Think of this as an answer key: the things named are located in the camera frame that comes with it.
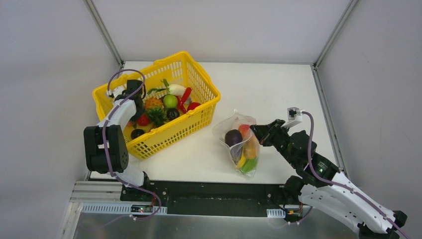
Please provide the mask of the green toy pepper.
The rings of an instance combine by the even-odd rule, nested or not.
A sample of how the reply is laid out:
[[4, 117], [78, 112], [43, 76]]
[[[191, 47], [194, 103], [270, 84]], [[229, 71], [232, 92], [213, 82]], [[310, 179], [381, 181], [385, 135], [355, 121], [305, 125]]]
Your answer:
[[258, 163], [257, 158], [247, 159], [245, 164], [241, 167], [240, 172], [243, 174], [254, 171]]

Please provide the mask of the clear zip top bag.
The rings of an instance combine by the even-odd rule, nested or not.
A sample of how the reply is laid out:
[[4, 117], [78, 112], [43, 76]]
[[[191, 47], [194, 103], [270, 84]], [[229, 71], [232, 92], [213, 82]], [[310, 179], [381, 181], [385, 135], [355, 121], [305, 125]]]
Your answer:
[[212, 128], [236, 171], [245, 178], [255, 175], [259, 162], [260, 144], [251, 126], [257, 123], [252, 116], [234, 110], [232, 116]]

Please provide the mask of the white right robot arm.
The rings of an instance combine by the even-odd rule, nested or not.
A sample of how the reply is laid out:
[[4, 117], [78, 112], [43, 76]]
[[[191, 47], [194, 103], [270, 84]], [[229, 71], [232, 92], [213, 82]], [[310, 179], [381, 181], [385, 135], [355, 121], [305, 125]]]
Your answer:
[[358, 234], [360, 239], [398, 239], [398, 229], [407, 220], [402, 211], [392, 211], [370, 199], [334, 163], [316, 152], [305, 130], [288, 133], [285, 121], [251, 125], [262, 146], [274, 147], [295, 169], [285, 183], [283, 199], [318, 209]]

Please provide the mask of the orange toy peach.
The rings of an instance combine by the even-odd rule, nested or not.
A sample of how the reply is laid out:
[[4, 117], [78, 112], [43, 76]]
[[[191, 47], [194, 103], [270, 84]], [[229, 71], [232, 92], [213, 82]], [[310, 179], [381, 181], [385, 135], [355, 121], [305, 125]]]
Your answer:
[[241, 124], [238, 127], [238, 130], [241, 133], [243, 139], [248, 139], [250, 137], [251, 130], [249, 124]]

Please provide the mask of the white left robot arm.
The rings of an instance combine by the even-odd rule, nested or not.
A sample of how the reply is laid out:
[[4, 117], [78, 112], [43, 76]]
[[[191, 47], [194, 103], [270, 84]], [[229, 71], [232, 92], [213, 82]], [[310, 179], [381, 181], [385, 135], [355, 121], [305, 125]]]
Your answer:
[[141, 113], [136, 101], [143, 86], [141, 80], [128, 80], [125, 90], [112, 92], [112, 108], [107, 116], [83, 132], [87, 168], [133, 187], [132, 193], [139, 201], [147, 201], [152, 188], [144, 183], [144, 172], [129, 163], [123, 130], [131, 118]]

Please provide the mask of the purple toy eggplant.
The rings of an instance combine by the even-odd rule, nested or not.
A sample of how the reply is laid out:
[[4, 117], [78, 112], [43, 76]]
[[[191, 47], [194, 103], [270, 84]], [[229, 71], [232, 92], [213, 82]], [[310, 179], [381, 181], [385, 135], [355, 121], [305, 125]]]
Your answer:
[[239, 130], [229, 130], [224, 136], [224, 143], [229, 148], [229, 154], [236, 165], [241, 157], [243, 138]]

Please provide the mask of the yellow plastic shopping basket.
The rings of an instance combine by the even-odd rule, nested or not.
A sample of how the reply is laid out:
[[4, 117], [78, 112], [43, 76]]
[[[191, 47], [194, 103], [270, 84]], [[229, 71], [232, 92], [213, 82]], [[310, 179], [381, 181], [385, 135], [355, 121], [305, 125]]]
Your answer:
[[129, 154], [139, 160], [144, 160], [209, 125], [215, 106], [221, 98], [220, 92], [203, 67], [188, 52], [181, 51], [156, 60], [152, 65], [138, 72], [122, 73], [110, 84], [106, 83], [95, 88], [92, 95], [100, 120], [103, 120], [113, 107], [113, 99], [108, 96], [108, 90], [125, 86], [127, 80], [138, 79], [142, 76], [146, 78], [146, 91], [152, 88], [164, 88], [162, 81], [166, 79], [169, 84], [190, 87], [192, 101], [200, 105], [158, 128], [144, 126], [143, 130], [146, 133], [136, 139], [130, 137], [134, 128], [126, 127], [123, 131], [126, 147]]

